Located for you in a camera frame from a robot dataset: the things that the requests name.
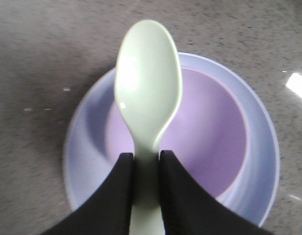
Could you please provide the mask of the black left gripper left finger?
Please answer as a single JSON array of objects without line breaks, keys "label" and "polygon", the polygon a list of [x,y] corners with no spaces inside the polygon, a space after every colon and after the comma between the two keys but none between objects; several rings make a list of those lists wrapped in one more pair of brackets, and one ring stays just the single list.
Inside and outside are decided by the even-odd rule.
[{"label": "black left gripper left finger", "polygon": [[127,235],[133,194],[134,156],[121,153],[99,188],[44,235]]}]

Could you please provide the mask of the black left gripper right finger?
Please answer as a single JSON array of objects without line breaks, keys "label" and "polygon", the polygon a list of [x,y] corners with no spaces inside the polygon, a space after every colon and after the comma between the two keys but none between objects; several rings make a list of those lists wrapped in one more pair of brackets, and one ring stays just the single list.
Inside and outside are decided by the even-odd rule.
[{"label": "black left gripper right finger", "polygon": [[160,203],[167,235],[268,235],[229,210],[191,177],[171,150],[159,160]]}]

